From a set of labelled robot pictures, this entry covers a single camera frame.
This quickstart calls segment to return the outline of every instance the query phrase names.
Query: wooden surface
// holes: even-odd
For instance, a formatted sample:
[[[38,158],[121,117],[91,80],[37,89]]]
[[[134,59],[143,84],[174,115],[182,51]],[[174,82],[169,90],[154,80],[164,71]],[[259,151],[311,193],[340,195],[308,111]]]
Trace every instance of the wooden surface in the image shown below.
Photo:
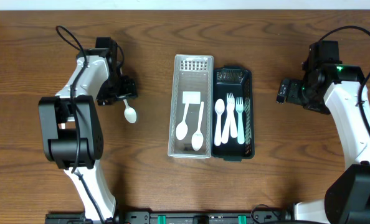
[[[370,11],[60,11],[0,12],[0,223],[43,223],[47,212],[82,211],[70,179],[42,150],[37,103],[75,68],[77,52],[55,33],[67,26],[93,47],[111,36],[124,49],[124,72],[139,98],[98,107],[102,167],[120,208],[249,211],[323,198],[344,170],[331,116],[275,102],[280,80],[301,78],[308,46],[329,30],[370,30]],[[344,63],[370,69],[370,39],[355,30],[340,41]],[[213,55],[215,67],[253,71],[255,157],[249,161],[167,156],[174,56]]]

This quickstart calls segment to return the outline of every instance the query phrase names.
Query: spoon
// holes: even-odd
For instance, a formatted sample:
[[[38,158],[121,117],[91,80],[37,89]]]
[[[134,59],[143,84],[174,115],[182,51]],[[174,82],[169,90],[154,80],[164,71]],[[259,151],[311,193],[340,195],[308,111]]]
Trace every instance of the spoon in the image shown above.
[[[136,111],[134,108],[130,107],[127,103],[127,100],[124,100],[125,110],[124,110],[124,117],[127,119],[128,122],[131,124],[135,123],[136,121]]]
[[[217,125],[216,125],[216,133],[214,135],[214,144],[216,146],[221,145],[221,115],[225,110],[224,100],[218,99],[216,101],[216,106],[214,107],[217,113]]]
[[[204,107],[204,102],[201,102],[200,111],[199,111],[199,122],[197,123],[197,131],[192,136],[192,148],[195,151],[198,151],[203,145],[203,134],[200,131],[200,126],[202,124],[202,117],[203,117],[203,107]]]
[[[189,107],[189,103],[186,103],[185,110],[184,110],[184,118],[182,122],[177,125],[177,129],[175,130],[175,135],[177,136],[178,140],[184,139],[187,133],[187,126],[185,123],[185,119],[186,119],[186,113],[187,113],[188,107]]]

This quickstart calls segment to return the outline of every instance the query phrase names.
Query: black tray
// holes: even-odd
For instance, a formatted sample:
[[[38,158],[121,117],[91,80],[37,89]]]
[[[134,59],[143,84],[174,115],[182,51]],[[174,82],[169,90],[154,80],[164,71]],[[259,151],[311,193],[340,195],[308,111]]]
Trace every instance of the black tray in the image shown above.
[[[245,143],[240,145],[236,138],[229,135],[227,144],[212,146],[212,156],[223,158],[226,161],[241,161],[242,159],[251,159],[254,157],[254,120],[253,120],[253,92],[252,92],[252,73],[240,66],[224,66],[214,70],[213,75],[213,122],[212,135],[216,131],[217,113],[214,111],[215,103],[218,99],[223,99],[225,111],[221,116],[221,133],[224,129],[224,123],[227,117],[226,112],[226,94],[233,93],[236,97],[243,97],[244,112],[243,123],[245,133]],[[238,113],[234,111],[237,125]]]

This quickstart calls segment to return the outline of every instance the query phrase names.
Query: green strip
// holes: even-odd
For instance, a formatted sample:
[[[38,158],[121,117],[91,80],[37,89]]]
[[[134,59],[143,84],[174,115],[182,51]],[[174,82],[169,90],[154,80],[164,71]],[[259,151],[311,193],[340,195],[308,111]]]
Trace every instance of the green strip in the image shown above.
[[[247,218],[245,215],[239,215],[238,217],[239,224],[247,224]]]
[[[158,224],[166,224],[166,216],[165,215],[159,215],[158,216]]]

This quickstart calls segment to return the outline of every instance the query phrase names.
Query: white background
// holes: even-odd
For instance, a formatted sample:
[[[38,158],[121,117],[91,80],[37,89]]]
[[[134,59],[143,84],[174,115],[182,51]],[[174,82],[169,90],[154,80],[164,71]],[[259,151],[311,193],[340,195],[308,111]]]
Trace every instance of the white background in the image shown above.
[[[0,0],[0,10],[370,9],[370,0]]]

